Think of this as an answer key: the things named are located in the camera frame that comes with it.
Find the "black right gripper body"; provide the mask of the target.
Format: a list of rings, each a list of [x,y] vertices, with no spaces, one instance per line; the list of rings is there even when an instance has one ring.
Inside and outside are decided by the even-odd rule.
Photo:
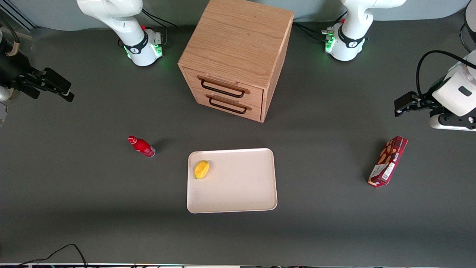
[[[46,71],[38,70],[29,72],[13,70],[10,72],[10,87],[33,99],[38,99],[40,91],[46,91],[42,81],[45,73]]]

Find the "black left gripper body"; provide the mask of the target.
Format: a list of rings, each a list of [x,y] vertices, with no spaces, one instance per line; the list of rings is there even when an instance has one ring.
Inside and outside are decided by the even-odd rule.
[[[418,93],[418,108],[416,111],[430,109],[431,113],[444,113],[445,108],[432,95],[433,91],[427,93]]]

